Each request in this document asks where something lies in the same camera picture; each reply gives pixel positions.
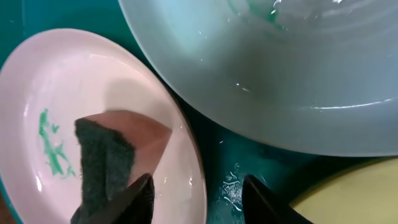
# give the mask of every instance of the teal surface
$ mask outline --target teal surface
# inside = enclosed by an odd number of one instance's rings
[[[26,38],[61,27],[88,30],[107,37],[152,69],[134,40],[117,0],[0,1],[0,65]],[[325,177],[371,159],[314,156],[259,144],[210,121],[175,97],[192,126],[203,158],[208,223],[244,223],[240,194],[246,174],[255,175],[282,200],[291,202]],[[18,219],[3,187],[1,191]]]

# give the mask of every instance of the dark green scouring pad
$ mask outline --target dark green scouring pad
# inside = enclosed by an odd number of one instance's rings
[[[127,188],[134,162],[134,146],[118,131],[94,121],[75,121],[81,146],[82,204],[71,224],[84,223]]]

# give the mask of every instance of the plate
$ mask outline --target plate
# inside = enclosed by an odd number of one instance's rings
[[[172,129],[154,174],[152,223],[206,222],[200,156],[183,114],[156,76],[104,37],[54,29],[24,41],[0,74],[0,175],[24,223],[70,223],[81,203],[80,148],[74,120],[106,110],[145,114]],[[63,174],[52,174],[40,115],[63,145]]]
[[[397,222],[398,159],[356,169],[305,195],[294,209],[313,223]]]
[[[398,154],[398,3],[119,0],[158,74],[243,136],[329,156]]]

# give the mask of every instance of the yellow plate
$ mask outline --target yellow plate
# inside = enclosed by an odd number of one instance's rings
[[[315,224],[397,224],[398,159],[341,175],[311,191],[294,209]]]

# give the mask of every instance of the green liquid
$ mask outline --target green liquid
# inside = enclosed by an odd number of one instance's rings
[[[63,152],[63,143],[61,143],[58,146],[54,146],[54,144],[51,143],[48,130],[52,131],[54,134],[57,133],[59,126],[56,126],[54,124],[50,125],[48,121],[48,109],[44,109],[44,111],[40,114],[40,121],[39,121],[39,135],[43,139],[44,143],[44,154],[47,155],[48,164],[51,167],[52,175],[60,174],[62,179],[66,179],[69,175],[72,175],[76,177],[75,171],[73,171],[72,166],[70,165],[70,162]],[[67,162],[68,168],[66,173],[62,169],[58,158],[63,159],[64,161]]]

